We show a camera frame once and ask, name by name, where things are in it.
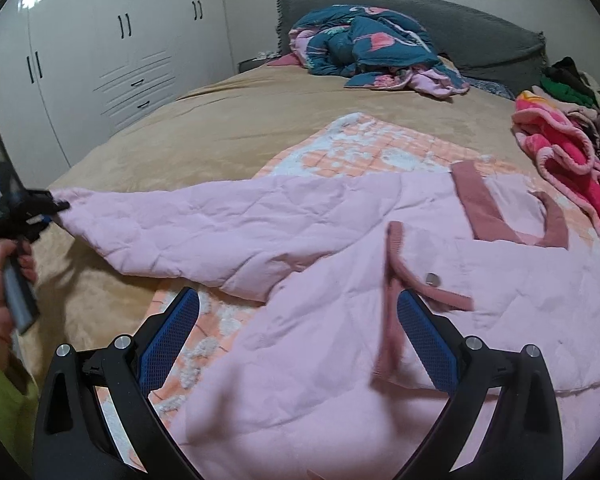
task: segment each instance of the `white wardrobe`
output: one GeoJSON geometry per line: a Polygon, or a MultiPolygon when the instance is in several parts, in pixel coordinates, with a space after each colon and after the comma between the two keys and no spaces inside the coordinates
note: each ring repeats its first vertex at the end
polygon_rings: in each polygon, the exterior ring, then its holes
{"type": "Polygon", "coordinates": [[[29,187],[233,73],[222,0],[9,0],[0,11],[0,134],[29,187]]]}

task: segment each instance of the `blue textured pad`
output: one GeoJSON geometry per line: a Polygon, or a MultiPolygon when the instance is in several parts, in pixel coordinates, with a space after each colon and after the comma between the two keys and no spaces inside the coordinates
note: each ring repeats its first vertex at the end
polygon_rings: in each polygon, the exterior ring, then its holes
{"type": "Polygon", "coordinates": [[[200,313],[200,299],[195,290],[184,294],[173,312],[155,335],[140,358],[138,380],[146,397],[164,384],[180,350],[193,330],[200,313]]]}
{"type": "Polygon", "coordinates": [[[404,290],[398,296],[398,320],[433,385],[451,396],[458,387],[458,361],[413,294],[404,290]]]}

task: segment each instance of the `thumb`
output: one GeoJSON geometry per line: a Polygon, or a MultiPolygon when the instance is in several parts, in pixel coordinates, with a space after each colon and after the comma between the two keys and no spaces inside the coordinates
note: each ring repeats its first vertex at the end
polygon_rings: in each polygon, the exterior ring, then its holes
{"type": "Polygon", "coordinates": [[[0,270],[4,267],[7,258],[15,252],[16,247],[17,244],[13,240],[6,240],[4,238],[0,240],[0,270]]]}

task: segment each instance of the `gray headboard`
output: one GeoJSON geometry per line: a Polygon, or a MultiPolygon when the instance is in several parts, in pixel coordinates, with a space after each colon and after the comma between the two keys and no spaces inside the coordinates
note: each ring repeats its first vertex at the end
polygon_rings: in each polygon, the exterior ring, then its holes
{"type": "Polygon", "coordinates": [[[384,7],[414,17],[463,75],[496,81],[515,94],[538,84],[546,66],[542,32],[531,32],[471,7],[443,0],[278,0],[280,54],[289,54],[293,24],[311,10],[335,4],[384,7]]]}

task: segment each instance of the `wardrobe handle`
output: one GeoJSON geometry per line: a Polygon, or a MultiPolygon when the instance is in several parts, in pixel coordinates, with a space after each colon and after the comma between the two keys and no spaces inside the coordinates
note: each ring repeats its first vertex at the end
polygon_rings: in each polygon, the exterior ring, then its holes
{"type": "Polygon", "coordinates": [[[29,77],[31,78],[31,84],[33,84],[33,72],[31,71],[31,60],[29,59],[29,56],[27,56],[27,66],[29,67],[29,77]]]}
{"type": "Polygon", "coordinates": [[[38,64],[38,73],[40,74],[40,79],[42,79],[42,69],[40,68],[40,59],[38,58],[38,51],[36,51],[36,63],[38,64]]]}

